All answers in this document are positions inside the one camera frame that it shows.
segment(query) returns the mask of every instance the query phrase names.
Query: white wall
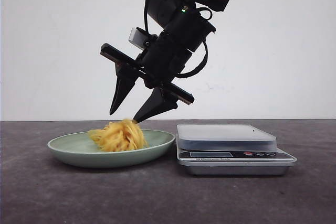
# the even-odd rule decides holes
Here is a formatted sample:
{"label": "white wall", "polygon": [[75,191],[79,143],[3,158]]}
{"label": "white wall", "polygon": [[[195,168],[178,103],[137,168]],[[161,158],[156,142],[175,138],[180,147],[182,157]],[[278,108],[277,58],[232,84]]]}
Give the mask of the white wall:
{"label": "white wall", "polygon": [[[116,77],[99,51],[108,42],[136,57],[128,35],[143,27],[143,4],[2,0],[2,120],[133,117],[151,91],[139,79],[109,116]],[[207,38],[208,65],[175,81],[194,104],[155,118],[336,118],[335,0],[231,0],[211,23],[217,33]],[[203,53],[200,47],[185,71]]]}

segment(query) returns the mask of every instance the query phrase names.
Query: yellow noodles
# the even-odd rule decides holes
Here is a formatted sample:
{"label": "yellow noodles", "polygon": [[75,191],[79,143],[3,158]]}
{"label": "yellow noodles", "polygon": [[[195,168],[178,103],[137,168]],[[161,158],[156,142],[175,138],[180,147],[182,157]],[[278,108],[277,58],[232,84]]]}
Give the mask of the yellow noodles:
{"label": "yellow noodles", "polygon": [[140,127],[129,119],[109,122],[104,129],[91,130],[88,134],[106,152],[130,151],[148,146]]}

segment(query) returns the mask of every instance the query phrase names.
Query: green plate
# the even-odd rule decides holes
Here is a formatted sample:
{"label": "green plate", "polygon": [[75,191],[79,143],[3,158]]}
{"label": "green plate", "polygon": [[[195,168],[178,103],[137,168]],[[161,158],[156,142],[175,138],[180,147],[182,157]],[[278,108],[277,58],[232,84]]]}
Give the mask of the green plate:
{"label": "green plate", "polygon": [[162,156],[173,145],[175,137],[164,131],[142,130],[149,147],[133,151],[103,152],[87,132],[57,137],[48,142],[58,160],[74,166],[112,168],[136,165]]}

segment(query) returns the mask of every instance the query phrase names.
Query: scale platform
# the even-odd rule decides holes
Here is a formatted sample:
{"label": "scale platform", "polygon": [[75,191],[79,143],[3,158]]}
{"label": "scale platform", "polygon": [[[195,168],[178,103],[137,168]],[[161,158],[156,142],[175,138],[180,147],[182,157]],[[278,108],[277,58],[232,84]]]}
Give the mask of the scale platform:
{"label": "scale platform", "polygon": [[179,124],[177,159],[195,175],[283,175],[297,159],[251,125]]}

